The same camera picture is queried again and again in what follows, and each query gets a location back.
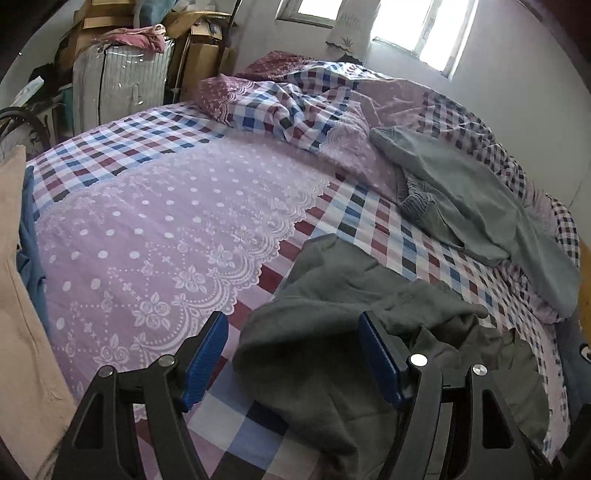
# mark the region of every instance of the beige fabric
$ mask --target beige fabric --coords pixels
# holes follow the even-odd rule
[[[32,479],[75,406],[15,263],[24,171],[19,146],[0,164],[0,436]]]

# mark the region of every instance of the metal screw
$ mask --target metal screw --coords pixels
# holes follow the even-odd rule
[[[99,368],[99,377],[107,378],[110,375],[113,375],[115,369],[110,365],[104,365],[103,367]]]
[[[415,367],[424,367],[427,365],[427,357],[421,353],[415,353],[414,355],[410,356],[410,362]]]
[[[161,367],[170,367],[174,363],[174,355],[163,355],[158,358],[158,365]]]
[[[479,377],[484,377],[487,373],[488,370],[486,369],[486,367],[484,365],[481,364],[476,364],[472,367],[472,371],[478,375]]]

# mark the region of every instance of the window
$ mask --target window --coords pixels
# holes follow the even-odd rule
[[[342,0],[284,0],[279,18],[332,27]],[[382,0],[373,36],[448,76],[461,55],[478,0]]]

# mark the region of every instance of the folded cloth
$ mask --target folded cloth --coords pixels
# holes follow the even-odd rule
[[[33,219],[33,167],[25,170],[22,184],[21,224],[18,228],[20,248],[17,251],[17,271],[35,307],[43,328],[47,331],[47,305],[43,292],[45,272],[41,266],[37,232]]]
[[[19,146],[0,164],[0,436],[24,473],[35,478],[75,406],[17,272],[24,172],[25,148]]]
[[[333,459],[323,479],[375,478],[397,429],[359,345],[365,310],[442,367],[484,364],[521,430],[543,442],[548,400],[529,344],[481,327],[486,308],[445,283],[410,282],[326,235],[304,244],[285,288],[251,313],[232,361],[249,395]]]
[[[100,37],[96,37],[92,43],[100,43],[104,41],[112,43],[117,42],[122,43],[123,45],[129,45],[130,47],[139,47],[143,50],[164,53],[165,33],[166,28],[161,24],[144,28],[116,28],[108,31]]]
[[[453,144],[403,127],[374,128],[370,139],[404,170],[408,191],[398,192],[398,206],[409,221],[485,265],[511,257],[561,317],[573,314],[579,271],[491,169]]]

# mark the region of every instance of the suitcase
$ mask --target suitcase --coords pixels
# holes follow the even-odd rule
[[[74,135],[162,105],[174,40],[165,45],[164,53],[104,43],[80,52],[73,69]]]

